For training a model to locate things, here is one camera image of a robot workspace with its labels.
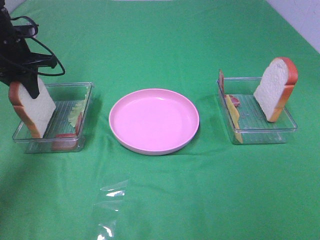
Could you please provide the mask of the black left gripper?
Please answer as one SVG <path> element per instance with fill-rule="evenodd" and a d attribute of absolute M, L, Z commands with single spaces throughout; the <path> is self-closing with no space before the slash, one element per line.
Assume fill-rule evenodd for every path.
<path fill-rule="evenodd" d="M 39 94 L 38 68 L 57 66 L 57 57 L 31 52 L 26 39 L 36 40 L 38 24 L 27 16 L 11 18 L 0 8 L 0 80 L 5 84 L 21 82 L 32 99 Z"/>

